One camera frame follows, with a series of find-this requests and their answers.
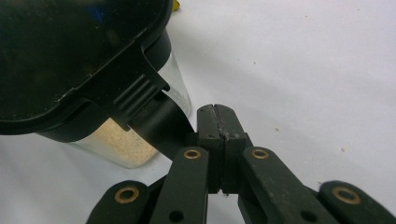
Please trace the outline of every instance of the yellow object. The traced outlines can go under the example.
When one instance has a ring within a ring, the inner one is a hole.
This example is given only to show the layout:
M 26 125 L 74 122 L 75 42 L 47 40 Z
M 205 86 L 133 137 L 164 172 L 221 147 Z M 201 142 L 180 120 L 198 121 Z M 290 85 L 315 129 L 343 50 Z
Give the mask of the yellow object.
M 180 3 L 177 0 L 173 0 L 172 11 L 176 11 L 180 8 Z

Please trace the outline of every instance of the granular powder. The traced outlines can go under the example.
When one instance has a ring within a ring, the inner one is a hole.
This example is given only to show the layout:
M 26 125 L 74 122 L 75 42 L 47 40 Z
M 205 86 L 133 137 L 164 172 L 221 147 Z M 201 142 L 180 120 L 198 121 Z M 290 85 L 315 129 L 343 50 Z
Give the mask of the granular powder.
M 128 168 L 146 163 L 157 153 L 134 130 L 125 132 L 113 119 L 108 119 L 94 133 L 74 145 Z

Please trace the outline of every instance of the yellow powder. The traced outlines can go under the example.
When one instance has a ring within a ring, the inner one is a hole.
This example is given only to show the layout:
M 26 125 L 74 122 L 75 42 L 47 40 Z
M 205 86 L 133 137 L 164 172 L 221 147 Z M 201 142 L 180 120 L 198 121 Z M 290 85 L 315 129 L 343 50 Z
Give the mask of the yellow powder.
M 98 130 L 76 144 L 128 168 L 146 163 L 157 153 L 134 130 L 125 132 L 112 119 L 108 119 Z

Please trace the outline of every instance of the metal grommet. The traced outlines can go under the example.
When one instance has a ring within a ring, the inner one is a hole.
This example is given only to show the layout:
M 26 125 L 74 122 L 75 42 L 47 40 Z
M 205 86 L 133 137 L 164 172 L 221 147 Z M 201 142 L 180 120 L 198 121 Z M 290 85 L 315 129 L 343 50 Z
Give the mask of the metal grommet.
M 268 154 L 268 152 L 266 152 L 263 149 L 254 149 L 253 151 L 251 151 L 251 155 L 257 159 L 267 159 L 270 154 Z
M 361 197 L 355 191 L 346 187 L 335 187 L 332 189 L 332 194 L 340 201 L 349 204 L 361 203 Z
M 184 152 L 184 157 L 190 160 L 194 160 L 201 157 L 201 152 L 196 149 L 187 149 Z
M 136 198 L 139 197 L 139 189 L 135 186 L 128 186 L 122 189 L 119 189 L 114 195 L 114 200 L 117 203 L 131 203 Z

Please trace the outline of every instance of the white tabletop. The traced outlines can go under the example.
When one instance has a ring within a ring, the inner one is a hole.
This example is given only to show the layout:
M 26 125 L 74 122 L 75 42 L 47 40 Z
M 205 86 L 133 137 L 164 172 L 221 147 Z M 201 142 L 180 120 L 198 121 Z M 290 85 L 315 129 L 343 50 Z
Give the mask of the white tabletop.
M 167 30 L 193 111 L 233 108 L 308 187 L 343 180 L 396 215 L 396 2 L 180 3 Z M 151 184 L 169 166 L 159 155 L 127 170 L 35 134 L 0 136 L 0 223 L 83 223 L 114 184 Z M 235 196 L 209 197 L 207 223 L 242 222 Z

